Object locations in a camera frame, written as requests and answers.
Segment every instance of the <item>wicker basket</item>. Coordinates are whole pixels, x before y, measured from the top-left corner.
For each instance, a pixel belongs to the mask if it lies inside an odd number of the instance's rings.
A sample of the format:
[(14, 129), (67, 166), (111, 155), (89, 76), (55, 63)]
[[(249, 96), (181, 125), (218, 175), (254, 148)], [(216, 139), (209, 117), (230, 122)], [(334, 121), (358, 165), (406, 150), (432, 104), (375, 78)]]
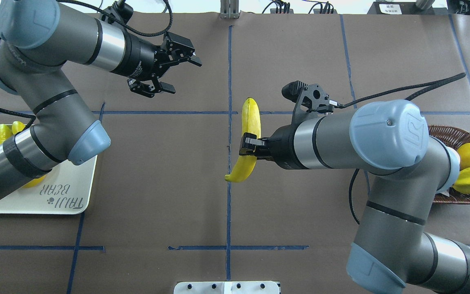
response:
[[(446, 125), (429, 125), (429, 135), (455, 150), (465, 143), (470, 143), (470, 132)], [(449, 195), (447, 197), (442, 193), (436, 194), (434, 203), (470, 204), (470, 194), (466, 195), (449, 188)]]

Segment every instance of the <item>white metal plate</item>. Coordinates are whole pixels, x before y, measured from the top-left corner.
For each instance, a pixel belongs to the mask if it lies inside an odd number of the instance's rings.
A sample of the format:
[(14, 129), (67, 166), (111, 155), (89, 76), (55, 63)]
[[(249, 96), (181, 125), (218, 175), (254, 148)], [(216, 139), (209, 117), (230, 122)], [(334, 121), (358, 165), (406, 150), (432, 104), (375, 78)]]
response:
[(273, 281), (180, 282), (173, 294), (280, 294)]
[(97, 156), (79, 166), (60, 163), (37, 186), (1, 199), (0, 214), (80, 214), (90, 201), (96, 162)]

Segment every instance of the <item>sticker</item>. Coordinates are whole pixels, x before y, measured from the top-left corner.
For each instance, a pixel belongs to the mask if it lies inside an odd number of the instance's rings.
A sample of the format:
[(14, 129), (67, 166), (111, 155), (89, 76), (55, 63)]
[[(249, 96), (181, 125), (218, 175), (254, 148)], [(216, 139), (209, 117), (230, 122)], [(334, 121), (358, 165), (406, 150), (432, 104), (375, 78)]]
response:
[(399, 4), (379, 4), (380, 12), (384, 14), (401, 14)]

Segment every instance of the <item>white bracket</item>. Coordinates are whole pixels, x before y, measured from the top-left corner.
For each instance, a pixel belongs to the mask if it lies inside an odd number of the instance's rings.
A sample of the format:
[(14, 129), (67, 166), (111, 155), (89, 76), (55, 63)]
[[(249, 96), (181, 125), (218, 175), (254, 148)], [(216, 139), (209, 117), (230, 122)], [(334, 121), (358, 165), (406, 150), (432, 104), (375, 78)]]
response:
[(220, 18), (239, 18), (239, 0), (220, 0)]
[(280, 294), (273, 281), (180, 282), (173, 294)]

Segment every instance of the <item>white tray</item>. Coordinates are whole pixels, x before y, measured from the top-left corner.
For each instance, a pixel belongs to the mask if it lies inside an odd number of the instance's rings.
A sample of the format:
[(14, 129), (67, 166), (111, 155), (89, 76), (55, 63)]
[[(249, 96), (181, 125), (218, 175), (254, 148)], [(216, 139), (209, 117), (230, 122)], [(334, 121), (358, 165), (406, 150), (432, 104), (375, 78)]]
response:
[(0, 214), (80, 214), (90, 201), (96, 162), (97, 156), (79, 166), (65, 160), (37, 186), (1, 199)]

